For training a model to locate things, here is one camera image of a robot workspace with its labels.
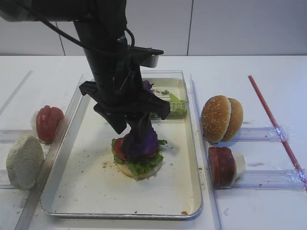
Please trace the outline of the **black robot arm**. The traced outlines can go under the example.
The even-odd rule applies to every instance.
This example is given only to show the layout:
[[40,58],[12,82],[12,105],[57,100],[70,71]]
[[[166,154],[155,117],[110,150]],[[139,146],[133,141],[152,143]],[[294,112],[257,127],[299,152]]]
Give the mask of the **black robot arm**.
[[3,0],[0,15],[9,22],[41,21],[84,49],[94,76],[80,86],[95,100],[94,110],[118,133],[130,132],[121,158],[144,161],[158,148],[150,114],[166,119],[170,104],[151,93],[140,68],[155,67],[162,50],[135,46],[127,28],[124,0]]

